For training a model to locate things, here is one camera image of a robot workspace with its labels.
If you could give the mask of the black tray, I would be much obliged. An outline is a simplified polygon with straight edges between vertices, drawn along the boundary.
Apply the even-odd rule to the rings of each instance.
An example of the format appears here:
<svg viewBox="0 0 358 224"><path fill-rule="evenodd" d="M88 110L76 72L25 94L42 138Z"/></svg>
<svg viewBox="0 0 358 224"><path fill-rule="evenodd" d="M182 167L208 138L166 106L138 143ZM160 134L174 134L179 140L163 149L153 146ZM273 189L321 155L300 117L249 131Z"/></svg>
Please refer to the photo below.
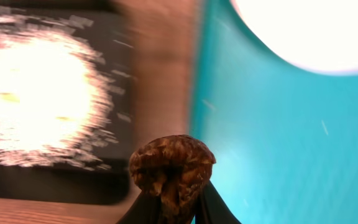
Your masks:
<svg viewBox="0 0 358 224"><path fill-rule="evenodd" d="M0 1L0 198L126 197L132 56L109 1Z"/></svg>

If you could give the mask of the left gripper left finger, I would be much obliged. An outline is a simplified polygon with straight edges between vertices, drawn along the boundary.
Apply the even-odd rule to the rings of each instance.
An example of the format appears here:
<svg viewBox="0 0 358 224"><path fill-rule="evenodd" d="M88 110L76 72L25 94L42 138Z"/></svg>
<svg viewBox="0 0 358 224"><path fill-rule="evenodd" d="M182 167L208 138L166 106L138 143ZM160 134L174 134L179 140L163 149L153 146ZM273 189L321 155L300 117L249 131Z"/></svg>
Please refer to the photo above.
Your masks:
<svg viewBox="0 0 358 224"><path fill-rule="evenodd" d="M141 192L117 224L157 224L160 209L159 196Z"/></svg>

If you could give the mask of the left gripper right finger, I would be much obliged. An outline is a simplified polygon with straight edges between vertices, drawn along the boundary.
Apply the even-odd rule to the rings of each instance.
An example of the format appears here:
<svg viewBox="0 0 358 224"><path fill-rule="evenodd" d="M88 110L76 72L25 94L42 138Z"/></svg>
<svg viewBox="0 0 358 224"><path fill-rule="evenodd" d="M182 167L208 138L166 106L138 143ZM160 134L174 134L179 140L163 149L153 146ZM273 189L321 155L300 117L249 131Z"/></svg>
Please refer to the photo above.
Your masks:
<svg viewBox="0 0 358 224"><path fill-rule="evenodd" d="M196 224L241 224L209 181L196 204Z"/></svg>

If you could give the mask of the teal plastic tray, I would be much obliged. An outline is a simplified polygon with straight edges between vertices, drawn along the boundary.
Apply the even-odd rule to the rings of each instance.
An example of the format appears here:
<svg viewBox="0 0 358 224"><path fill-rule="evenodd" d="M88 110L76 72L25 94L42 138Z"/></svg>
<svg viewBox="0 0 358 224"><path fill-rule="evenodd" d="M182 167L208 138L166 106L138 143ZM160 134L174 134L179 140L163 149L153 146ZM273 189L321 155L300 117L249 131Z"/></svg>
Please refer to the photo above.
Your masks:
<svg viewBox="0 0 358 224"><path fill-rule="evenodd" d="M229 1L201 5L190 132L241 223L358 223L358 75L296 68Z"/></svg>

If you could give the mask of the large pink plate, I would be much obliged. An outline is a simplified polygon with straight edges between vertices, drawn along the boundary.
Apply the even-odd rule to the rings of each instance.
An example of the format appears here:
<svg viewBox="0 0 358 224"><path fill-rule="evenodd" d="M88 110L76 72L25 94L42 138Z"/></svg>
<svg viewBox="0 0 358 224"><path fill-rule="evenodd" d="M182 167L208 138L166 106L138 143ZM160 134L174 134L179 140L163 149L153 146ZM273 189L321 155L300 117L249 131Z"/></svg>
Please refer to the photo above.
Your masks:
<svg viewBox="0 0 358 224"><path fill-rule="evenodd" d="M232 0L241 21L300 69L358 75L358 0Z"/></svg>

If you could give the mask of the white rice pile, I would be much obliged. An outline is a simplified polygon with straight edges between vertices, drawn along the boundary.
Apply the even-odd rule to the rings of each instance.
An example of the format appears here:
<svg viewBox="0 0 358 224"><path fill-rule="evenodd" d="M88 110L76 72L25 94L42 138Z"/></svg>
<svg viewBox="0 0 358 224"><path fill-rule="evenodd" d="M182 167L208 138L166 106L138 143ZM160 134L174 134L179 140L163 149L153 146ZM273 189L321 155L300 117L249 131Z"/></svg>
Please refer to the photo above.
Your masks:
<svg viewBox="0 0 358 224"><path fill-rule="evenodd" d="M130 51L119 14L0 6L0 166L111 170Z"/></svg>

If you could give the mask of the brown food scrap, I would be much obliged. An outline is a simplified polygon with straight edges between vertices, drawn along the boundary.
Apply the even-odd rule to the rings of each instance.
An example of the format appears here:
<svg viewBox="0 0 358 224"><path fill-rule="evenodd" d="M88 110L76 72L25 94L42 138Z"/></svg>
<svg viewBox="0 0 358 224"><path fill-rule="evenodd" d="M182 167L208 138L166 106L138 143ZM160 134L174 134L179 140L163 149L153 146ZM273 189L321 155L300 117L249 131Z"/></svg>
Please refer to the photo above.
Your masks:
<svg viewBox="0 0 358 224"><path fill-rule="evenodd" d="M158 223L191 223L201 191L209 182L214 154L189 135L154 139L129 159L129 172L143 193L158 197Z"/></svg>

